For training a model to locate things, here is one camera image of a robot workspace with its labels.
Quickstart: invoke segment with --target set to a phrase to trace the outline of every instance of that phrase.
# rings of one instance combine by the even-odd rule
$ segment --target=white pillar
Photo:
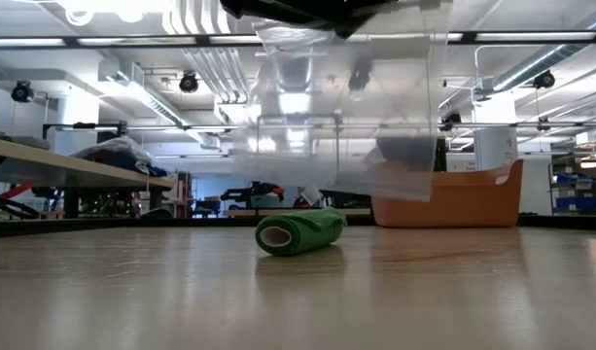
[[[88,95],[73,95],[60,98],[57,104],[57,123],[98,123],[99,100]],[[53,151],[70,155],[86,147],[96,145],[94,131],[58,131],[53,142]]]
[[[512,91],[490,96],[474,106],[476,123],[515,123]],[[484,128],[474,132],[474,157],[477,170],[489,170],[512,164],[518,159],[515,127]]]

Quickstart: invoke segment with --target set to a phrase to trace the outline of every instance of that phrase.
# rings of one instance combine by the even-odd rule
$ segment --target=green roll
[[[257,244],[273,256],[300,254],[334,243],[345,226],[345,215],[334,208],[274,215],[257,227]]]

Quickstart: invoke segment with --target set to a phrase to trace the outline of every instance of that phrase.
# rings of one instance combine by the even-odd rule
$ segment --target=orange bin
[[[395,164],[383,164],[390,172]],[[435,172],[429,202],[373,197],[373,215],[386,228],[507,228],[516,225],[522,160],[473,172]]]

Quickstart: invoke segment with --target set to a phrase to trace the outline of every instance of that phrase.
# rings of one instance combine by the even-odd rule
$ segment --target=table leg
[[[151,190],[151,198],[149,202],[150,209],[153,210],[160,208],[162,200],[163,198],[161,195],[161,190]]]
[[[80,193],[68,189],[64,191],[64,219],[77,219],[80,212]]]

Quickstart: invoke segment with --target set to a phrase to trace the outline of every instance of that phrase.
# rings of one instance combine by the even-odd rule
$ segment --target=ceiling
[[[457,0],[451,6],[448,27],[450,30],[584,29],[578,24],[594,13],[596,0]],[[408,27],[422,25],[416,21],[417,19],[418,17],[409,14],[402,17],[399,14],[387,15],[378,21],[368,23],[362,31],[369,34],[400,32]],[[445,22],[438,22],[436,19],[436,26],[445,26]],[[27,1],[0,0],[0,36],[165,35],[161,20],[160,14],[148,14],[136,23],[127,23],[113,14],[97,14],[88,25],[76,27],[66,21],[63,9],[57,4],[39,5]],[[228,25],[233,32],[248,33],[252,32],[252,21],[251,18],[230,19]],[[447,49],[440,76],[431,81],[431,98],[441,101],[457,92],[458,89],[455,87],[473,82],[475,76],[486,79],[499,76],[541,48],[481,49],[477,55],[478,68],[474,64],[476,49],[477,47]],[[347,95],[348,69],[351,66],[349,58],[351,54],[356,53],[333,52],[316,70],[318,73],[315,74],[315,84],[312,88],[315,112],[325,114],[341,109],[347,117],[347,123],[393,123],[404,115],[416,116],[420,114],[420,110],[426,108],[428,101],[425,60],[418,58],[417,55],[422,53],[417,49],[416,43],[400,40],[394,45],[373,45],[373,50],[379,59],[371,74],[371,84],[363,96],[363,101],[368,100],[369,103],[342,97]],[[186,94],[179,90],[178,83],[183,72],[192,70],[181,50],[36,51],[22,54],[0,51],[0,68],[58,69],[67,72],[87,85],[88,89],[98,91],[104,102],[101,109],[102,121],[126,120],[130,124],[161,123],[153,111],[136,100],[112,96],[102,90],[103,86],[97,80],[98,62],[112,55],[137,62],[146,73],[147,86],[175,106],[186,116],[188,123],[222,122],[212,112],[214,95],[206,84],[201,82],[201,87],[196,93]],[[238,55],[248,84],[260,83],[261,74],[265,74],[265,63],[269,64],[263,49],[240,48]],[[557,116],[590,100],[596,102],[596,46],[565,60],[551,71],[557,81],[552,89],[540,90],[537,96],[534,89],[521,88],[515,92],[516,114],[519,120],[536,120],[537,115],[542,113]],[[450,87],[440,87],[442,80],[447,80]],[[434,87],[434,82],[437,82],[438,88]],[[261,96],[268,92],[263,90]],[[471,108],[470,100],[456,106],[465,121],[471,120]],[[273,108],[263,108],[263,111],[277,112]],[[562,121],[596,118],[596,103],[575,109],[559,118],[563,118]],[[369,138],[374,131],[355,130],[350,137]],[[538,134],[534,129],[519,129],[518,132],[521,137]],[[565,138],[577,132],[579,129],[565,129],[551,136]],[[192,141],[186,135],[162,132],[147,132],[144,137],[147,142]]]

